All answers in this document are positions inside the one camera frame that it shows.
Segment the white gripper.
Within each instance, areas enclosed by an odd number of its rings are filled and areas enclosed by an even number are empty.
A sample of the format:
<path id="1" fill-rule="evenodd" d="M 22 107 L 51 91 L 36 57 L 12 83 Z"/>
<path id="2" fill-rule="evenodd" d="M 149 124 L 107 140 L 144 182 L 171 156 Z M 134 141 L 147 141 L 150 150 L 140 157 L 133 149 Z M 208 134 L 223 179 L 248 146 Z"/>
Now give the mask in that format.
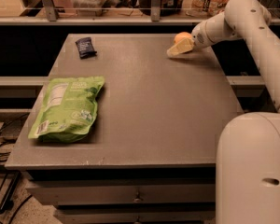
<path id="1" fill-rule="evenodd" d="M 215 28 L 216 26 L 211 21 L 200 22 L 191 32 L 193 40 L 188 37 L 177 39 L 176 42 L 167 50 L 167 55 L 169 57 L 175 57 L 192 51 L 194 47 L 196 49 L 204 49 L 215 45 Z"/>

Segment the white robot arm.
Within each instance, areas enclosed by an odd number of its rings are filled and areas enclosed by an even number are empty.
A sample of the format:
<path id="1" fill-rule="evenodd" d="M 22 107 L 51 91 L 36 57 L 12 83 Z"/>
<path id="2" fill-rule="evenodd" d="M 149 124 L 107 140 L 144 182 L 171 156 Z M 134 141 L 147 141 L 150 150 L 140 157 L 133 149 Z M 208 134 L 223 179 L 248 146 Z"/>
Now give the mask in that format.
<path id="1" fill-rule="evenodd" d="M 175 37 L 170 58 L 221 41 L 244 40 L 274 106 L 229 121 L 217 144 L 216 224 L 280 224 L 280 38 L 258 0 L 229 0 L 224 10 Z"/>

